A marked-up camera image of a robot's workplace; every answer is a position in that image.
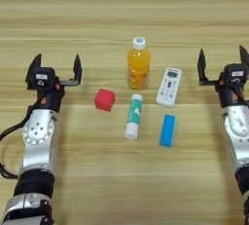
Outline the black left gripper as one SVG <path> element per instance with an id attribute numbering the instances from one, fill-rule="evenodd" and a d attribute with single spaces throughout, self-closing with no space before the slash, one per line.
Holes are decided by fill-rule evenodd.
<path id="1" fill-rule="evenodd" d="M 41 66 L 42 55 L 38 54 L 34 57 L 29 65 L 25 80 L 28 81 L 35 67 Z M 74 87 L 79 86 L 82 81 L 83 68 L 79 55 L 76 55 L 73 66 L 74 78 L 67 81 L 46 82 L 39 80 L 35 89 L 37 90 L 37 101 L 35 109 L 50 109 L 56 113 L 60 110 L 61 101 L 65 95 L 63 86 Z"/>

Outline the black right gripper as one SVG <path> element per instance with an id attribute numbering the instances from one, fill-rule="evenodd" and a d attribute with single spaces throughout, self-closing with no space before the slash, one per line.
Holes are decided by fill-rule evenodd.
<path id="1" fill-rule="evenodd" d="M 249 69 L 249 53 L 243 47 L 239 47 L 240 60 Z M 201 86 L 214 86 L 216 81 L 209 81 L 205 75 L 206 60 L 204 51 L 200 50 L 197 61 L 197 72 L 199 84 Z M 215 90 L 218 93 L 220 105 L 222 108 L 229 106 L 243 105 L 249 108 L 249 100 L 244 98 L 243 85 L 241 83 L 226 84 L 224 80 L 220 80 L 215 85 Z"/>

